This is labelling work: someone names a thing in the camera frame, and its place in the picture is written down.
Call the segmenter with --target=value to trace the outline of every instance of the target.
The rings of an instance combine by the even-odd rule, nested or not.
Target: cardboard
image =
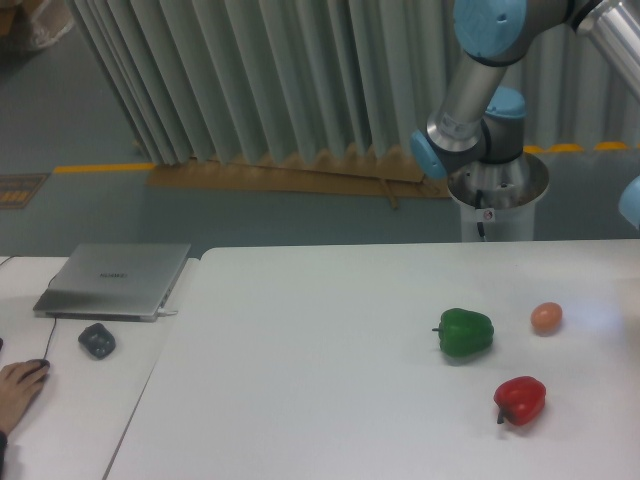
[[[13,19],[16,17],[17,7],[0,8],[0,37],[6,37],[11,31]]]
[[[240,164],[223,165],[217,160],[155,168],[147,185],[261,192],[309,192],[334,195],[387,197],[396,208],[396,198],[449,198],[446,180],[434,182],[421,175],[418,182],[338,175],[306,170],[269,168]]]
[[[22,10],[24,10],[27,17],[31,17],[36,13],[36,10],[44,4],[44,2],[45,0],[23,0]]]
[[[61,32],[66,31],[69,28],[69,24],[72,21],[71,13],[67,9],[65,0],[50,0],[49,3],[44,5],[39,14],[37,15],[38,23],[47,29],[49,37],[56,39]]]
[[[234,160],[233,163],[247,164],[241,157]],[[355,144],[351,144],[342,158],[338,158],[332,155],[329,150],[323,149],[319,152],[315,161],[309,164],[306,164],[302,157],[295,153],[285,158],[280,164],[276,164],[270,155],[265,155],[257,165],[270,168],[384,178],[386,180],[404,182],[421,182],[422,177],[424,177],[424,173],[420,170],[413,157],[405,156],[400,146],[392,147],[386,155],[379,159],[376,157],[373,147],[365,155],[358,155]]]

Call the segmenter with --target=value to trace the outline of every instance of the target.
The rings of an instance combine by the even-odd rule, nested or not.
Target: red bell pepper
[[[503,383],[493,400],[500,408],[498,423],[521,426],[536,418],[544,408],[545,386],[533,377],[518,377]]]

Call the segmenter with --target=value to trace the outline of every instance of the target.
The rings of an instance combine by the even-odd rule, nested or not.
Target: yellow line
[[[595,146],[594,150],[629,150],[622,142],[603,142]]]
[[[153,163],[121,163],[114,165],[73,165],[69,167],[56,167],[53,173],[96,173],[96,172],[132,172],[140,170],[153,170]]]
[[[547,152],[551,153],[563,153],[563,152],[584,152],[584,148],[575,143],[561,143],[560,145],[554,145]]]
[[[630,150],[632,147],[622,142],[602,142],[594,147],[594,150]],[[562,143],[544,149],[537,145],[527,145],[524,151],[531,154],[538,153],[562,153],[562,152],[584,152],[585,149],[575,143]],[[96,172],[135,172],[153,170],[153,163],[120,163],[115,165],[72,165],[69,167],[56,167],[53,173],[96,173]]]
[[[544,153],[544,152],[546,152],[546,150],[544,148],[540,148],[540,147],[537,147],[535,145],[529,145],[527,147],[524,147],[524,151],[526,153],[531,153],[532,155],[535,155],[536,153]]]

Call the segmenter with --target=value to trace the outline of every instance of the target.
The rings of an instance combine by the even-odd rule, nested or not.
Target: metal cylinder
[[[640,17],[627,0],[604,0],[578,27],[640,101]]]
[[[451,175],[448,185],[460,207],[463,242],[531,241],[536,204],[548,191],[549,171],[538,158],[525,153],[502,165],[472,163]]]
[[[443,150],[462,152],[480,141],[480,119],[507,71],[463,58],[440,110],[427,125],[431,140]]]

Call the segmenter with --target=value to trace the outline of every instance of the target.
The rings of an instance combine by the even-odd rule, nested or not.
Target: laptop lid
[[[187,244],[79,245],[33,310],[62,318],[154,320],[178,279]]]

